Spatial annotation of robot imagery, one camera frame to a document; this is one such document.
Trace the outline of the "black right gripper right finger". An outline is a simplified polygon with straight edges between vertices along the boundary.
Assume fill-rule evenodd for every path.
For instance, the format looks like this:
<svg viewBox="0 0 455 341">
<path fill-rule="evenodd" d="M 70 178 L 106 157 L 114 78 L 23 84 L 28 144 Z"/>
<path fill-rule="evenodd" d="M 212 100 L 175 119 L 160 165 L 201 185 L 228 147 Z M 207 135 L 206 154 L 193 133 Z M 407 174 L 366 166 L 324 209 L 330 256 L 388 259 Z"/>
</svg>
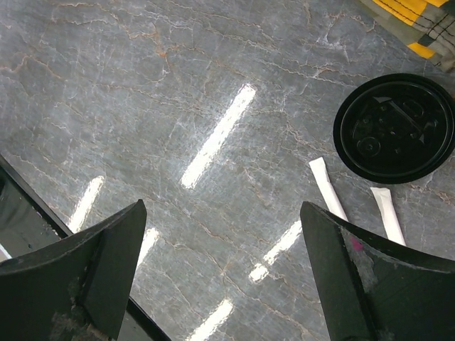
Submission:
<svg viewBox="0 0 455 341">
<path fill-rule="evenodd" d="M 331 340 L 453 340 L 454 262 L 303 202 L 302 231 Z"/>
</svg>

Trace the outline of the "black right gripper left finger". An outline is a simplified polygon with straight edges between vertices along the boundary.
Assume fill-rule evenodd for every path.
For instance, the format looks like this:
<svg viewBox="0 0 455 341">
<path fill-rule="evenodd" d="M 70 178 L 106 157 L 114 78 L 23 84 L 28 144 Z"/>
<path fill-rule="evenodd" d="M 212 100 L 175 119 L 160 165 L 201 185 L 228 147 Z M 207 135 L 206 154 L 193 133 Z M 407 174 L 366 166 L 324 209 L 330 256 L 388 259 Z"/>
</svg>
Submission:
<svg viewBox="0 0 455 341">
<path fill-rule="evenodd" d="M 2 340 L 116 340 L 146 225 L 142 200 L 1 263 Z"/>
</svg>

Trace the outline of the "black plastic cup lid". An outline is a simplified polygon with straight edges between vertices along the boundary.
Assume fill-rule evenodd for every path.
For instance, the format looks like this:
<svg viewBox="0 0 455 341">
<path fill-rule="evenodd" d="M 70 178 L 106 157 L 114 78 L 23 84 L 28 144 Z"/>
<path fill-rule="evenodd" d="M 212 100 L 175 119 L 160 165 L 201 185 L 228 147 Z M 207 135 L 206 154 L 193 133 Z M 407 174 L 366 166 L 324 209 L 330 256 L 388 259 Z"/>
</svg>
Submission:
<svg viewBox="0 0 455 341">
<path fill-rule="evenodd" d="M 377 77 L 340 105 L 333 142 L 343 163 L 366 180 L 391 185 L 418 180 L 454 151 L 454 98 L 423 76 Z"/>
</svg>

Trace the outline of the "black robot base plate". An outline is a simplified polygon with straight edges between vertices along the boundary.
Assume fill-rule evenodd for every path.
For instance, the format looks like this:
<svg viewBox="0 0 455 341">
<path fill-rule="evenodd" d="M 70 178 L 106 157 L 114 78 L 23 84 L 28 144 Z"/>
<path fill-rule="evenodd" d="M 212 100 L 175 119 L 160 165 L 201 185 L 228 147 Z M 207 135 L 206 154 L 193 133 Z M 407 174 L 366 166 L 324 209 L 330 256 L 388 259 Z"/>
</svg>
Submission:
<svg viewBox="0 0 455 341">
<path fill-rule="evenodd" d="M 1 162 L 1 263 L 77 234 L 71 232 L 7 162 Z M 116 340 L 165 340 L 130 294 Z"/>
</svg>

